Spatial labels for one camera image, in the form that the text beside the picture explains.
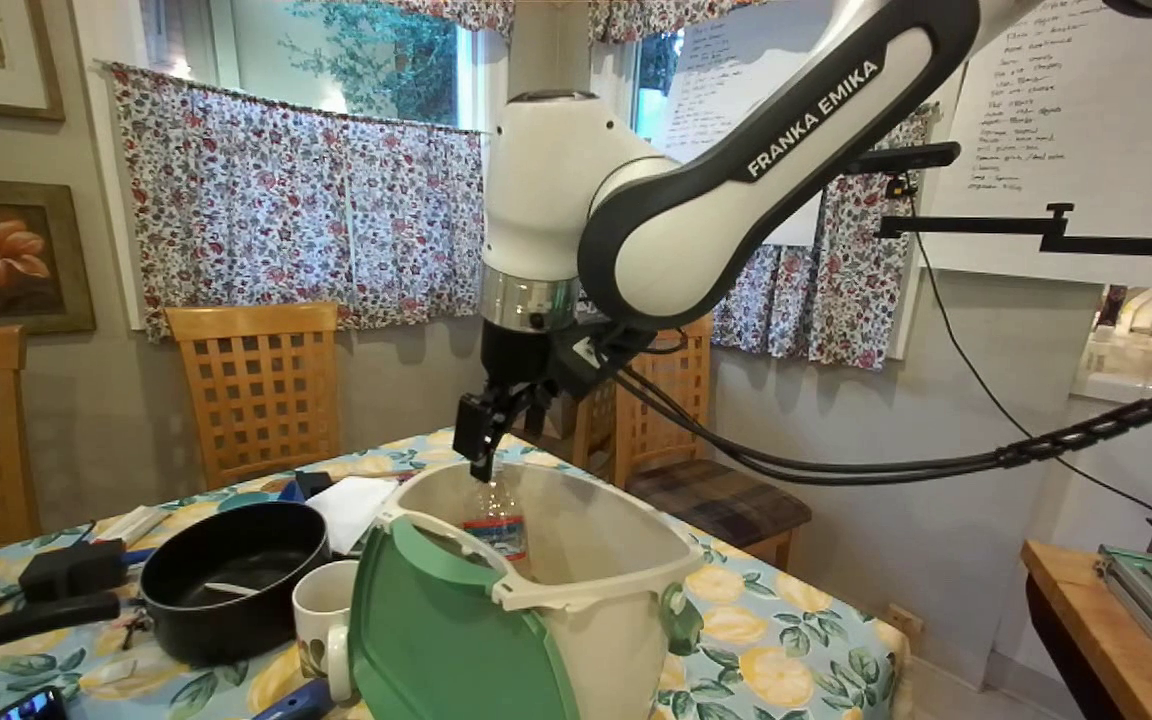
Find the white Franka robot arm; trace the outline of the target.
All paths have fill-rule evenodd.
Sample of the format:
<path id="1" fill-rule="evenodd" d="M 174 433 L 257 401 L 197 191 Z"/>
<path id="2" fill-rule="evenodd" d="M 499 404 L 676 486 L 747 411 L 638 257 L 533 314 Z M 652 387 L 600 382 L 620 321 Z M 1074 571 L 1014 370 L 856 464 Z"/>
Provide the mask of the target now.
<path id="1" fill-rule="evenodd" d="M 479 250 L 484 384 L 452 449 L 488 482 L 521 411 L 620 382 L 656 333 L 709 317 L 836 175 L 1039 0 L 864 0 L 844 31 L 696 159 L 676 163 L 582 90 L 502 104 Z"/>

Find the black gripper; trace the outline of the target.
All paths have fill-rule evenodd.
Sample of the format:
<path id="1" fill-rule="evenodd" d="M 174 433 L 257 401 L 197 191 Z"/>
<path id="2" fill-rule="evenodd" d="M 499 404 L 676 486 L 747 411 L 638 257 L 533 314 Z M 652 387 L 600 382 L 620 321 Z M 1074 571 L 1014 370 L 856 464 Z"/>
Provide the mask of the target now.
<path id="1" fill-rule="evenodd" d="M 484 392 L 454 404 L 452 449 L 466 474 L 488 486 L 502 433 L 521 422 L 521 438 L 543 438 L 551 396 L 582 401 L 600 384 L 600 361 L 582 348 L 586 333 L 559 326 L 551 333 L 484 328 L 479 363 Z"/>

